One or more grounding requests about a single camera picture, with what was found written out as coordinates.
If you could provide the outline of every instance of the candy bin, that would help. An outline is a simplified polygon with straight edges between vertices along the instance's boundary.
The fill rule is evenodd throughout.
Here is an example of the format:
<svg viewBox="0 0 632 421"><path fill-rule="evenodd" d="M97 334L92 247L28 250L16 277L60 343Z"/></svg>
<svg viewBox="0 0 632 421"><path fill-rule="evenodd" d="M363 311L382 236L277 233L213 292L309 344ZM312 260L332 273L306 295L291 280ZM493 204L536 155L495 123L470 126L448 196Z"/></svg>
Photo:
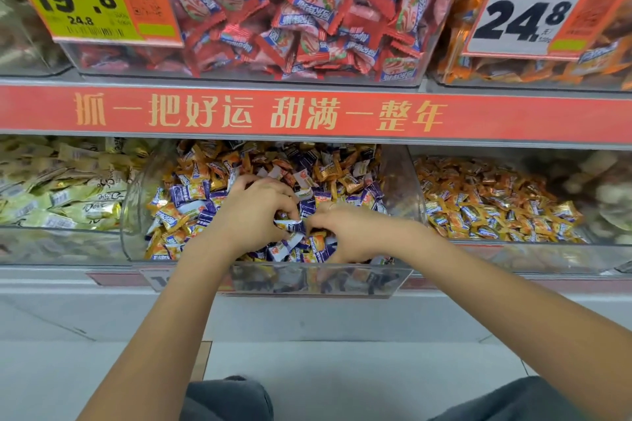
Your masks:
<svg viewBox="0 0 632 421"><path fill-rule="evenodd" d="M185 47L65 44L92 75L417 86L452 0L172 0Z"/></svg>
<svg viewBox="0 0 632 421"><path fill-rule="evenodd" d="M0 75L53 75L69 66L27 0L0 0Z"/></svg>
<svg viewBox="0 0 632 421"><path fill-rule="evenodd" d="M504 13L499 14L499 23L495 25L498 30L494 35L481 34L478 37L501 37L508 41L513 37L514 41L517 38L523 44L530 42L532 46L536 43L550 44L545 57L526 55L526 52L521 52L524 47L515 48L515 45L507 52L519 53L516 57L503 55L501 51L494 54L493 49L490 49L487 56L479 55L476 50L474 55L467 51L466 48L471 50L472 47L470 41L480 32L481 24L476 25L479 28L474 25L482 16L480 12L484 9L485 1L454 1L446 30L431 65L430 73L438 82L450 86L474 87L632 89L632 0L586 0L582 5L579 1L575 5L557 0L551 3L541 2L548 7L541 14L539 22L532 25L532 33L528 33L532 29L527 26L527 18L534 12L524 12L523 17L521 10L516 10L516 13L507 18ZM490 15L496 13L494 7L491 11L488 8L487 12ZM564 40L547 35L553 30L559 30L558 33L564 36L558 39ZM556 53L550 51L555 42L580 45L578 49L572 49L572 53L564 53L563 50Z"/></svg>
<svg viewBox="0 0 632 421"><path fill-rule="evenodd" d="M128 263L121 207L153 140L3 136L0 146L0 264Z"/></svg>
<svg viewBox="0 0 632 421"><path fill-rule="evenodd" d="M579 150L502 152L500 158L423 155L415 161L428 224L437 233L520 273L596 274L632 259L632 248L614 246L617 240L632 244L623 230L609 226L610 239L604 237L605 221L595 218L595 197L583 187L607 170L616 155L593 152L591 159ZM558 156L563 162L552 162ZM579 166L590 176L579 169L581 157L588 158ZM621 186L614 191L619 196ZM599 206L610 215L602 202Z"/></svg>
<svg viewBox="0 0 632 421"><path fill-rule="evenodd" d="M154 265L176 262L186 242L212 222L242 173L274 177L293 187L303 218L325 200L392 216L423 216L415 171L403 146L167 141L137 178L130 189L135 196L128 196L123 207L127 256ZM334 234L308 234L304 221L290 220L281 212L275 224L292 233L291 238L241 256L223 282L225 291L388 296L411 273L402 262L385 257L365 264L326 263L336 250ZM138 249L139 240L143 249Z"/></svg>

